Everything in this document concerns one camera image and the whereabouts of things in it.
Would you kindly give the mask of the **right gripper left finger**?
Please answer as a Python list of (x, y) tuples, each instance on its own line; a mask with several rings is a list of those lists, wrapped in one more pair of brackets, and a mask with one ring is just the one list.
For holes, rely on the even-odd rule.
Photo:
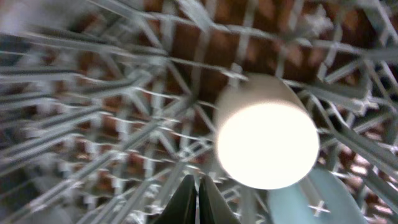
[(186, 175), (153, 224), (195, 224), (197, 190), (192, 175)]

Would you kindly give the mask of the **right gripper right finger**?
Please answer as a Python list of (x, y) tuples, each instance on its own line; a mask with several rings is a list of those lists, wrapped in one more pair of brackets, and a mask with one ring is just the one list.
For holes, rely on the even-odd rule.
[(240, 224), (211, 177), (201, 178), (198, 197), (201, 224)]

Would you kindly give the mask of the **white cup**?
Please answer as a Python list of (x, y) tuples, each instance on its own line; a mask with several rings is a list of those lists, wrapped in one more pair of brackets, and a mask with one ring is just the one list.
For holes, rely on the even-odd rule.
[(235, 181), (281, 189), (313, 169), (320, 148), (317, 127), (281, 79), (253, 75), (224, 88), (216, 105), (215, 154)]

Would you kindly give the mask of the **light blue cup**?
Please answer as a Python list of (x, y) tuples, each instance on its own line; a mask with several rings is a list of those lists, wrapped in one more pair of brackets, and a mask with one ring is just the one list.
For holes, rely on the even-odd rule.
[(339, 178), (321, 168), (314, 168), (308, 177), (328, 211), (321, 212), (316, 217), (314, 209), (308, 206), (308, 200), (299, 184), (294, 184), (283, 189), (268, 191), (267, 204), (274, 223), (368, 223), (356, 201)]

